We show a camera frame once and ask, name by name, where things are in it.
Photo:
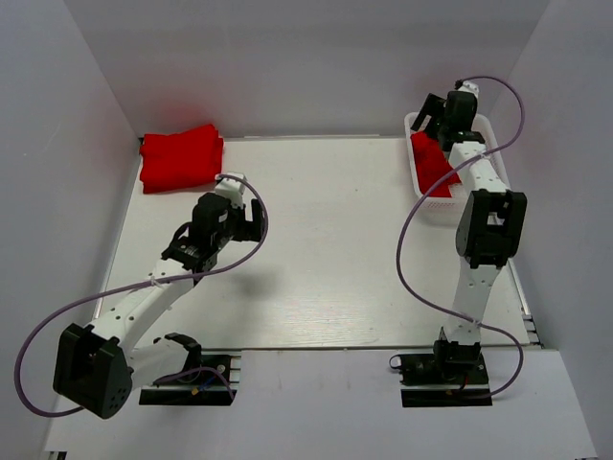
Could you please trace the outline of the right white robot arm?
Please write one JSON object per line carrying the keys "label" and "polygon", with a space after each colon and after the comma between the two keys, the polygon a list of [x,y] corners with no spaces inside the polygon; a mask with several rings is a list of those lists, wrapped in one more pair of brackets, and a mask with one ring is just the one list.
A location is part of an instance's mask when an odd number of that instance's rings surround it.
{"label": "right white robot arm", "polygon": [[452,314],[441,327],[433,355],[422,364],[435,383],[464,387],[483,364],[481,326],[494,282],[517,252],[527,208],[488,159],[483,135],[473,129],[478,87],[460,84],[443,99],[429,95],[412,129],[429,117],[425,133],[436,140],[467,194],[456,230],[460,276]]}

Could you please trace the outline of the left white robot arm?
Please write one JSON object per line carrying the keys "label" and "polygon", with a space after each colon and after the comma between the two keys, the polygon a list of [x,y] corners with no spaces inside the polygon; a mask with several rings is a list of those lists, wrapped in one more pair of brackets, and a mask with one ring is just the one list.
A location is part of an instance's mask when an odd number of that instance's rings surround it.
{"label": "left white robot arm", "polygon": [[131,287],[114,308],[85,326],[71,324],[58,342],[53,388],[102,419],[114,416],[130,392],[203,373],[226,377],[203,365],[202,347],[182,333],[165,333],[141,345],[157,320],[198,282],[217,272],[219,252],[230,242],[261,245],[268,213],[260,197],[209,192],[193,207],[190,221],[175,231],[142,287]]}

